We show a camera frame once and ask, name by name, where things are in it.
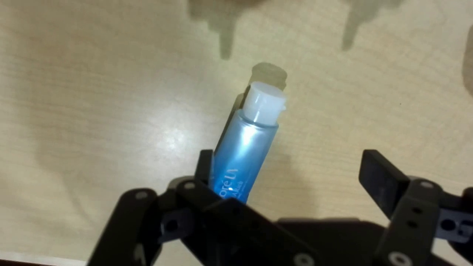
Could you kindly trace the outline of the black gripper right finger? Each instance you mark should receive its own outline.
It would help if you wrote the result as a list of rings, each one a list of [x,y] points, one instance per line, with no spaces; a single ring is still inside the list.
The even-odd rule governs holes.
[[[445,192],[425,177],[410,177],[377,149],[365,149],[360,183],[389,219],[374,253],[376,266],[453,266],[432,253],[444,239],[473,262],[473,188]]]

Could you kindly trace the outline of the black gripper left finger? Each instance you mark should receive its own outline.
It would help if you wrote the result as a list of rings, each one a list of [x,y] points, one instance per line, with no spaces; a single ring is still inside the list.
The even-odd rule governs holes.
[[[191,176],[164,194],[125,192],[88,266],[154,266],[163,245],[182,241],[204,266],[323,266],[308,241],[237,199],[210,189],[213,152],[200,152]]]

